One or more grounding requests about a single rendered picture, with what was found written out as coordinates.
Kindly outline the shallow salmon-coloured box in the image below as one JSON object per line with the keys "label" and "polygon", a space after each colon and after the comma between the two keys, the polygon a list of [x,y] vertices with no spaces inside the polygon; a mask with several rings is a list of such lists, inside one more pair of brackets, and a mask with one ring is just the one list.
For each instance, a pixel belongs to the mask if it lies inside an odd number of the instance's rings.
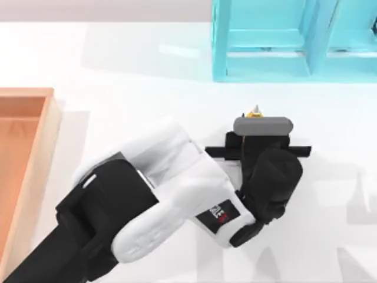
{"label": "shallow salmon-coloured box", "polygon": [[49,87],[0,87],[0,278],[29,254],[62,112]]}

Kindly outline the small yellow and silver object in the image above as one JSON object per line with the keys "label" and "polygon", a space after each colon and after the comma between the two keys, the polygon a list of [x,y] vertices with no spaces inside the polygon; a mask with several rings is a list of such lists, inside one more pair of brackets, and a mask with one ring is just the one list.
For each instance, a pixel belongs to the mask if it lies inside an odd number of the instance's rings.
{"label": "small yellow and silver object", "polygon": [[257,117],[263,117],[263,113],[260,110],[260,107],[258,104],[256,104],[251,111],[248,113],[243,113],[242,117],[246,118],[257,118]]}

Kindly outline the light blue rack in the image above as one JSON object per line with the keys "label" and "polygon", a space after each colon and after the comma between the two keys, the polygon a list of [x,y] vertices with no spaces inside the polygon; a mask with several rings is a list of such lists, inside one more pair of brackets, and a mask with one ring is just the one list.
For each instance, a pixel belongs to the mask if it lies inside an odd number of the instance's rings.
{"label": "light blue rack", "polygon": [[212,0],[212,75],[377,83],[377,0]]}

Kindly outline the pale grey rounded box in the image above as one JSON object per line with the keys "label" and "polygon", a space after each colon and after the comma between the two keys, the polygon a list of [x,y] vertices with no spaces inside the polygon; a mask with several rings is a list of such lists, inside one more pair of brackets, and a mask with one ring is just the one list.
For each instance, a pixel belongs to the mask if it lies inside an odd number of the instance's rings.
{"label": "pale grey rounded box", "polygon": [[286,117],[238,117],[233,131],[239,136],[287,136],[293,123]]}

